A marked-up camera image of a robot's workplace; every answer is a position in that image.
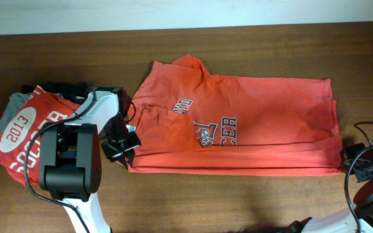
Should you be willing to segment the orange McKinney Boyd soccer t-shirt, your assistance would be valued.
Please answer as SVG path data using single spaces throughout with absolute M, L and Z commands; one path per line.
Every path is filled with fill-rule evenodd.
M 341 171 L 342 138 L 329 79 L 208 72 L 196 57 L 155 62 L 132 98 L 141 141 L 135 173 L 272 177 Z

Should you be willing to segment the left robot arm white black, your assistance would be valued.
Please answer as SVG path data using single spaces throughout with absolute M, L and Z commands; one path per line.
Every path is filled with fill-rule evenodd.
M 76 232 L 112 231 L 97 194 L 101 156 L 132 165 L 141 141 L 125 120 L 130 105 L 123 87 L 94 87 L 74 115 L 43 128 L 39 186 L 66 209 Z

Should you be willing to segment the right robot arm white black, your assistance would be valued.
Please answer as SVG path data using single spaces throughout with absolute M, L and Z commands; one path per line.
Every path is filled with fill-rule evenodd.
M 326 217 L 294 221 L 282 232 L 373 232 L 373 121 L 358 122 L 354 127 L 365 136 L 367 144 L 354 144 L 342 151 L 348 207 Z

